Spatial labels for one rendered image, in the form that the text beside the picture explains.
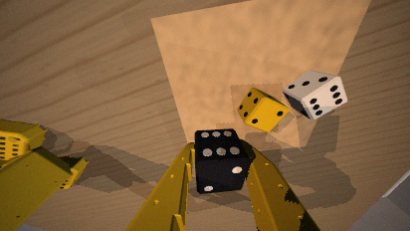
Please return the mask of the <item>tan mat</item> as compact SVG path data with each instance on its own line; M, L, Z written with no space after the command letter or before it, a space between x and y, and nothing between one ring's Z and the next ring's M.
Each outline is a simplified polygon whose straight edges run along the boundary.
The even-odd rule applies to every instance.
M251 0L151 18L187 142L232 128L258 151L306 146L317 119L282 90L309 70L337 76L370 2ZM270 132L238 113L250 88L290 109Z

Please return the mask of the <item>black die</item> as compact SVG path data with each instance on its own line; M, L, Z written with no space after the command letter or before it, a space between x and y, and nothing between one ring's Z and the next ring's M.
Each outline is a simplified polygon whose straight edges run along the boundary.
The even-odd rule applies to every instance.
M199 194L241 190L250 158L232 128L195 131Z

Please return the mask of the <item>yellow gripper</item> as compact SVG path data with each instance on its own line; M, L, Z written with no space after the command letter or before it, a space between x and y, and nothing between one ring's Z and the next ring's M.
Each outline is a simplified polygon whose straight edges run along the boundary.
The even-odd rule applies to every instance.
M246 181L257 231L321 231L277 167L240 139L249 158ZM195 142L175 157L124 231L185 231Z

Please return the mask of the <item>white die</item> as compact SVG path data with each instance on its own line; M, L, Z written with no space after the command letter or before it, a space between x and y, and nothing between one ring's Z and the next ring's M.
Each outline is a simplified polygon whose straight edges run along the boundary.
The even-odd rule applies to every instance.
M282 92L292 108L314 120L347 102L340 76L309 70Z

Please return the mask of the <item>yellow die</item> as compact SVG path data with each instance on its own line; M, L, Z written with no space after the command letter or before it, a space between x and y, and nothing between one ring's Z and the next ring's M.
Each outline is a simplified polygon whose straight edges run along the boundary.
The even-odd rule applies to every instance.
M238 106L244 124L264 132L270 132L289 110L280 101L256 88L250 88Z

